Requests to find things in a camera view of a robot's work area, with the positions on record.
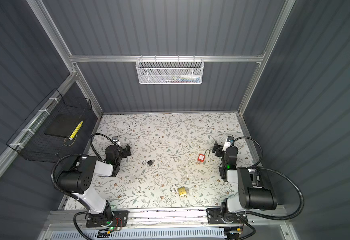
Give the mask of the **small black padlock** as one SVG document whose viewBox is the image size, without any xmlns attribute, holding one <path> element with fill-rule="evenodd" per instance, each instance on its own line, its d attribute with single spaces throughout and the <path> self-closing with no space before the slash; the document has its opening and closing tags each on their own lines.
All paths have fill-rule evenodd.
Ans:
<svg viewBox="0 0 350 240">
<path fill-rule="evenodd" d="M 152 166 L 154 165 L 155 160 L 148 160 L 148 161 L 143 161 L 142 164 L 143 165 L 148 165 L 148 166 Z"/>
</svg>

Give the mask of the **brass padlock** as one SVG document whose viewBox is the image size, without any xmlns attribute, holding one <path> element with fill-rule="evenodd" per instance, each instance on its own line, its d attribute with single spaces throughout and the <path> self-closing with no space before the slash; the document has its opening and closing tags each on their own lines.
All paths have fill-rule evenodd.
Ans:
<svg viewBox="0 0 350 240">
<path fill-rule="evenodd" d="M 184 186 L 172 185 L 169 190 L 173 193 L 178 193 L 180 197 L 185 197 L 187 195 L 187 190 Z"/>
</svg>

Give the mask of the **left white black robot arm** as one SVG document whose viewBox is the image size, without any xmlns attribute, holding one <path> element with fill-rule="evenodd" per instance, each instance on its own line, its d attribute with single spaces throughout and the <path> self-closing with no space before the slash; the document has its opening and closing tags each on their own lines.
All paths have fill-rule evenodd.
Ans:
<svg viewBox="0 0 350 240">
<path fill-rule="evenodd" d="M 127 224 L 128 211 L 113 211 L 110 202 L 92 186 L 94 175 L 115 177 L 120 162 L 131 155 L 130 146 L 108 146 L 106 160 L 85 154 L 70 154 L 59 159 L 52 168 L 51 181 L 55 189 L 73 198 L 86 209 L 86 227 L 111 228 L 115 231 Z"/>
</svg>

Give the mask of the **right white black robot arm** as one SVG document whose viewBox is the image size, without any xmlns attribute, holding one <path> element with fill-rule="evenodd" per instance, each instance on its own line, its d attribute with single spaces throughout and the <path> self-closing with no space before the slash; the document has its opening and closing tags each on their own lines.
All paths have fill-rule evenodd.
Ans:
<svg viewBox="0 0 350 240">
<path fill-rule="evenodd" d="M 230 142 L 224 145 L 214 143 L 212 153 L 221 158 L 220 177 L 224 182 L 234 184 L 238 193 L 225 198 L 219 209 L 208 209 L 212 224 L 239 222 L 245 210 L 271 211 L 277 208 L 277 198 L 268 173 L 236 165 L 238 148 Z"/>
</svg>

